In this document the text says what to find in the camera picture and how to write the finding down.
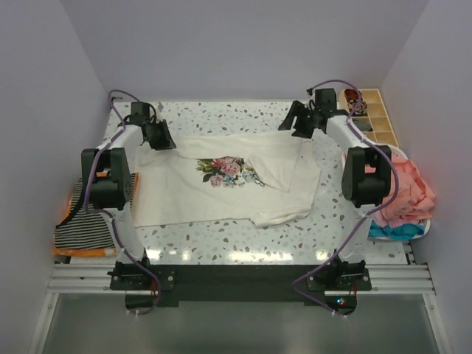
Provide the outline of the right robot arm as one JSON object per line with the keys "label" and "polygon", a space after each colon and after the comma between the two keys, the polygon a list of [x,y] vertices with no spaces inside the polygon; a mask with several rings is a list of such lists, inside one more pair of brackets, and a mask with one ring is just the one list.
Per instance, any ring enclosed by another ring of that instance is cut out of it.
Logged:
{"label": "right robot arm", "polygon": [[346,240],[305,277],[310,291],[348,291],[368,283],[365,248],[374,208],[390,193],[391,149],[376,145],[355,126],[350,113],[339,110],[332,88],[310,88],[306,103],[292,102],[280,130],[293,128],[293,135],[311,138],[316,129],[334,139],[344,154],[341,192],[353,207],[356,225]]}

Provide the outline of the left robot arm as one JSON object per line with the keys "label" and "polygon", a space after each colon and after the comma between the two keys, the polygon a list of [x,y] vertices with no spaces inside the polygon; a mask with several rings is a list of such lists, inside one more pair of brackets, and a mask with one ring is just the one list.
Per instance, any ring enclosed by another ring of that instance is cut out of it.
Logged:
{"label": "left robot arm", "polygon": [[131,213],[131,168],[136,149],[143,144],[154,150],[176,148],[159,112],[150,103],[137,101],[131,103],[131,113],[120,119],[114,135],[98,147],[82,151],[83,206],[86,213],[105,219],[112,236],[117,261],[110,273],[111,288],[149,289],[157,296],[160,282],[150,269]]}

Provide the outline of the white floral print t-shirt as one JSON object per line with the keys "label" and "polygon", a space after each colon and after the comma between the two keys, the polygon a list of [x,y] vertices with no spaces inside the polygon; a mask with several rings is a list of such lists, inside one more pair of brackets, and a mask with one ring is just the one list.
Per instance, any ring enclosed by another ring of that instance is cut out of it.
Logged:
{"label": "white floral print t-shirt", "polygon": [[135,226],[246,219],[266,227],[311,211],[321,175],[313,140],[272,131],[175,142],[136,149]]}

